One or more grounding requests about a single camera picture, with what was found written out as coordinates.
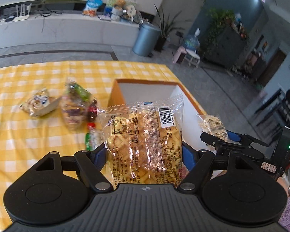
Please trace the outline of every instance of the cardboard box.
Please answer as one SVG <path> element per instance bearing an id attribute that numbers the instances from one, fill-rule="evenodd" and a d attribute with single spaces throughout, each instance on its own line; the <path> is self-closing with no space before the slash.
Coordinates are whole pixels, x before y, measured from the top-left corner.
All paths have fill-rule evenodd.
<path id="1" fill-rule="evenodd" d="M 202 129 L 197 121 L 197 114 L 206 114 L 206 112 L 181 83 L 117 79 L 114 81 L 107 106 L 142 101 L 159 101 L 178 94 L 182 94 L 184 100 L 183 141 L 195 150 L 207 149 L 206 144 L 200 140 Z"/>

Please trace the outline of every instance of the tile floor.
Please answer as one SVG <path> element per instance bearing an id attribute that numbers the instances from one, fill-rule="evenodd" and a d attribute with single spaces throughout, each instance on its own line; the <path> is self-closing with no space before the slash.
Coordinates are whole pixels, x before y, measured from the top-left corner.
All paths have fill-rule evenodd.
<path id="1" fill-rule="evenodd" d="M 220 116 L 226 128 L 237 133 L 247 133 L 268 142 L 269 130 L 263 125 L 256 127 L 260 118 L 254 111 L 261 105 L 258 91 L 247 81 L 232 76 L 225 70 L 202 63 L 199 68 L 172 63 L 174 49 L 153 57 L 142 57 L 132 48 L 84 43 L 51 43 L 15 46 L 0 49 L 0 67 L 28 63 L 64 60 L 114 60 L 165 64 L 183 82 L 208 114 Z"/>

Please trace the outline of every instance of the red cap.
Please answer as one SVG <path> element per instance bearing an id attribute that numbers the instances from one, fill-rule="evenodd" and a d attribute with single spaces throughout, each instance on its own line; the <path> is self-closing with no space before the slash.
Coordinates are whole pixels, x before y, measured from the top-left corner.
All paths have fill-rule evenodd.
<path id="1" fill-rule="evenodd" d="M 87 128 L 89 129 L 90 127 L 95 128 L 96 127 L 96 124 L 93 123 L 93 122 L 87 123 Z"/>

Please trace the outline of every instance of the trash can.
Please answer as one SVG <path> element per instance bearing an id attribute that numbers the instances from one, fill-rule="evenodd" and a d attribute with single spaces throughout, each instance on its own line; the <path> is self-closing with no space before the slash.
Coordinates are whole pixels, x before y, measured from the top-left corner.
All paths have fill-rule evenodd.
<path id="1" fill-rule="evenodd" d="M 132 49 L 133 52 L 137 55 L 148 56 L 154 49 L 160 32 L 161 30 L 158 27 L 150 23 L 141 24 L 138 38 Z"/>

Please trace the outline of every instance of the yellow checkered tablecloth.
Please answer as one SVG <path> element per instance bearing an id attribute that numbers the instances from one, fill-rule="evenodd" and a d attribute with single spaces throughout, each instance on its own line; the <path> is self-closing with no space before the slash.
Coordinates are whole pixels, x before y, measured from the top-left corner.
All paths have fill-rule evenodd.
<path id="1" fill-rule="evenodd" d="M 58 109 L 33 119 L 19 105 L 44 87 L 50 96 L 59 97 L 65 81 L 71 79 L 105 107 L 116 78 L 179 81 L 165 65 L 122 61 L 64 61 L 0 68 L 0 231 L 11 224 L 3 205 L 8 186 L 50 151 L 70 156 L 85 148 L 85 129 L 68 131 Z"/>

